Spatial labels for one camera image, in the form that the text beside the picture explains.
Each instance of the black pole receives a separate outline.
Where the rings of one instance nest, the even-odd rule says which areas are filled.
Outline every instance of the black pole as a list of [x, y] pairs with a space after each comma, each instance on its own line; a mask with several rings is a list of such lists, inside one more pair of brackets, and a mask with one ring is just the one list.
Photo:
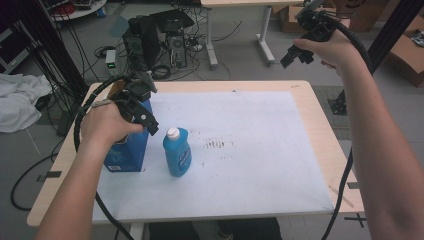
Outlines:
[[28, 30], [34, 41], [38, 41], [55, 64], [62, 79], [72, 92], [77, 102], [82, 102], [88, 86], [81, 77], [64, 43], [53, 28], [51, 20], [46, 15], [38, 0], [1, 1], [5, 15], [14, 16]]
[[[411, 24], [424, 6], [423, 0], [400, 0], [389, 19], [375, 38], [368, 54], [371, 58], [372, 71], [374, 73], [390, 50]], [[344, 90], [337, 99], [332, 100], [331, 109], [334, 115], [346, 115], [346, 97]]]

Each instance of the blue bottle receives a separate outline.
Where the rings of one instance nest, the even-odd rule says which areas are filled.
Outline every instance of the blue bottle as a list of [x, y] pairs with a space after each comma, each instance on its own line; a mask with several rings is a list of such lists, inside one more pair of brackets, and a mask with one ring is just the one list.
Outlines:
[[187, 130], [173, 127], [168, 129], [163, 139], [168, 168], [174, 177], [181, 177], [191, 164], [191, 151], [187, 137]]

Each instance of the white cloth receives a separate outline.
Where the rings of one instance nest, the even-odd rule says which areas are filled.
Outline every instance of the white cloth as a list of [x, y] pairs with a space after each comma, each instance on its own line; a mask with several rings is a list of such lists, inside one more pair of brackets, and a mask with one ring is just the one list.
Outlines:
[[46, 77], [0, 74], [0, 132], [11, 133], [35, 123], [37, 100], [51, 92]]

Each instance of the desk leg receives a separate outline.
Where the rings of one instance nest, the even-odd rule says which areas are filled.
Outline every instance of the desk leg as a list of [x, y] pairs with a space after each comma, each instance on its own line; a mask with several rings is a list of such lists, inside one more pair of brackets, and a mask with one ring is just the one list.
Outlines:
[[258, 38], [259, 46], [261, 47], [262, 51], [265, 53], [268, 67], [275, 62], [275, 58], [272, 55], [271, 50], [269, 50], [269, 47], [265, 42], [266, 32], [268, 30], [269, 17], [271, 15], [271, 9], [272, 9], [271, 6], [266, 6], [265, 13], [264, 13], [264, 23], [262, 25], [262, 32], [261, 34], [256, 34], [256, 37]]
[[215, 50], [213, 50], [212, 45], [212, 21], [211, 21], [211, 11], [212, 8], [207, 9], [207, 34], [206, 34], [206, 50], [208, 51], [209, 62], [211, 70], [215, 69], [218, 66], [218, 60], [216, 59]]
[[131, 223], [130, 235], [137, 240], [143, 239], [144, 223]]

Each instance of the hand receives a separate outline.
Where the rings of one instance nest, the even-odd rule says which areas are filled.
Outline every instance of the hand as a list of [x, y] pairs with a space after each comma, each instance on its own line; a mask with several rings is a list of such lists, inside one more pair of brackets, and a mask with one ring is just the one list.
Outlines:
[[115, 103], [92, 108], [81, 123], [82, 141], [93, 140], [109, 147], [127, 134], [143, 129], [140, 124], [125, 121]]
[[[349, 19], [342, 19], [341, 23], [349, 26]], [[323, 61], [323, 65], [330, 68], [339, 69], [348, 67], [352, 62], [363, 61], [358, 50], [352, 45], [349, 39], [340, 31], [334, 31], [328, 42], [314, 42], [307, 39], [295, 39], [293, 44], [301, 49], [309, 50], [317, 54]]]

